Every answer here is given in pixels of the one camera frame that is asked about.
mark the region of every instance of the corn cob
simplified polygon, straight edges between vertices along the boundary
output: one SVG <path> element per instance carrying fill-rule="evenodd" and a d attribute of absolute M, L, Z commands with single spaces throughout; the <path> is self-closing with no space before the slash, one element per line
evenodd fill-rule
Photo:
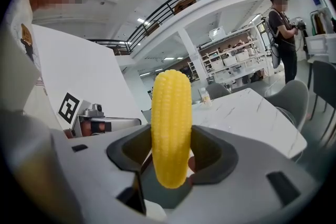
<path fill-rule="evenodd" d="M 155 173 L 166 188 L 178 188 L 186 179 L 192 125 L 191 85 L 176 70 L 160 73 L 152 99 L 152 155 Z"/>

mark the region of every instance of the person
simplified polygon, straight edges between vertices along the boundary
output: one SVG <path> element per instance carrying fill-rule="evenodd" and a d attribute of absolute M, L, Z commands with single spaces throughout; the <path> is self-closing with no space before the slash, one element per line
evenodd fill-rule
<path fill-rule="evenodd" d="M 38 50 L 32 29 L 33 12 L 37 9 L 53 8 L 60 4 L 77 3 L 79 0 L 12 0 L 2 24 L 14 42 L 34 63 L 41 74 Z M 42 77 L 35 82 L 22 110 L 30 116 L 42 120 L 49 128 L 61 130 L 51 108 Z"/>
<path fill-rule="evenodd" d="M 269 12 L 269 25 L 276 34 L 275 42 L 278 44 L 279 56 L 285 68 L 285 82 L 295 79 L 297 73 L 297 55 L 294 35 L 298 34 L 293 28 L 288 17 L 284 14 L 287 10 L 287 0 L 271 0 L 272 9 Z"/>

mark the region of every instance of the black shirt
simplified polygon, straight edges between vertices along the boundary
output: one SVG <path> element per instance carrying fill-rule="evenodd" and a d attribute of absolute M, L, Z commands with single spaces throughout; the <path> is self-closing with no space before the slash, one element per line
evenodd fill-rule
<path fill-rule="evenodd" d="M 283 13 L 277 13 L 275 10 L 271 10 L 268 15 L 269 26 L 272 28 L 274 33 L 278 32 L 278 27 L 284 25 L 287 30 L 292 29 L 292 25 L 289 23 L 288 18 Z M 295 39 L 294 36 L 285 39 L 281 32 L 279 32 L 276 43 L 279 45 L 280 50 L 295 51 Z"/>

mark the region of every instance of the marble table top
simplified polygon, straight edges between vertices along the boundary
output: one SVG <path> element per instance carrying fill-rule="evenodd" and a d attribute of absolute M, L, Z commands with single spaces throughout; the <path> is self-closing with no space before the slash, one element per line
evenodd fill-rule
<path fill-rule="evenodd" d="M 252 89 L 212 101 L 212 107 L 192 106 L 193 125 L 231 132 L 264 142 L 288 158 L 302 152 L 307 142 L 272 104 Z"/>

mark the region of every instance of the bottle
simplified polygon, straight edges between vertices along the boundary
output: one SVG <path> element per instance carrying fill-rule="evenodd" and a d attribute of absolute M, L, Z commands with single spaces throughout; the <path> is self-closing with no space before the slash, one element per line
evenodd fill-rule
<path fill-rule="evenodd" d="M 210 108 L 212 106 L 211 99 L 209 93 L 206 91 L 205 88 L 201 88 L 201 97 L 203 100 L 203 103 L 205 104 L 206 107 Z"/>

